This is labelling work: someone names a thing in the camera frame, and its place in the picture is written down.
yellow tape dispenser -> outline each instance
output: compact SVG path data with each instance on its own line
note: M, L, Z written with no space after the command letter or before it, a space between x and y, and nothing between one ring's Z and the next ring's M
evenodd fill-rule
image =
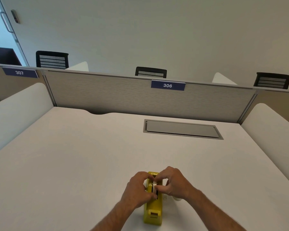
M149 172L155 177L157 172ZM158 193L154 188L155 185L162 185L163 181L152 182L147 179L147 192L152 192L157 194L157 199L152 200L144 205L144 215L143 222L151 225L161 225L162 224L162 211L163 211L163 194Z

gray cubicle partition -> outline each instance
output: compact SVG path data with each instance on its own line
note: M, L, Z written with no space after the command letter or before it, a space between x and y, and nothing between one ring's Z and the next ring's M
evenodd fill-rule
M120 112L242 123L265 103L289 121L289 91L186 82L185 90L151 88L152 78L124 77L52 68L34 69L39 78L5 75L0 65L0 101L37 83L46 85L55 106L94 114Z
M192 82L186 82L184 91L156 89L151 88L152 78L50 69L45 76L57 106L94 114L119 112L236 123L256 91Z

hand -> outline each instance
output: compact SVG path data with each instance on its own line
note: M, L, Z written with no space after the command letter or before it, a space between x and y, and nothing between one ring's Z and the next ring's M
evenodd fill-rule
M146 192L146 187L143 185L144 180L149 178L154 180L154 177L147 172L138 172L133 176L124 190L121 201L125 206L129 206L132 210L141 207L143 204L152 199L157 199L157 195L151 192Z
M191 192L195 190L193 185L177 168L168 166L166 169L156 175L154 181L161 181L162 179L166 178L168 178L168 181L165 186L155 186L156 190L163 194L186 200L188 199Z

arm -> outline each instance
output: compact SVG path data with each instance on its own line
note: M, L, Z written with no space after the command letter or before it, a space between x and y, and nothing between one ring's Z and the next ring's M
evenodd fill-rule
M127 183L121 200L91 231L120 231L136 208L156 199L156 194L145 191L146 187L143 182L147 178L154 180L154 177L147 172L136 173Z
M168 178L166 186L157 185L161 193L185 199L199 215L209 231L246 231L234 219L212 203L182 175L180 170L168 166L160 172L155 181Z

black chair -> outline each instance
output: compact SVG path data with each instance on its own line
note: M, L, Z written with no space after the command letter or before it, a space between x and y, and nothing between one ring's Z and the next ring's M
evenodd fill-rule
M36 67L66 69L68 54L50 51L36 51Z
M0 48L0 64L21 66L13 49Z
M166 78L167 70L137 66L135 76Z
M280 73L257 72L257 78L254 86L288 89L289 75Z

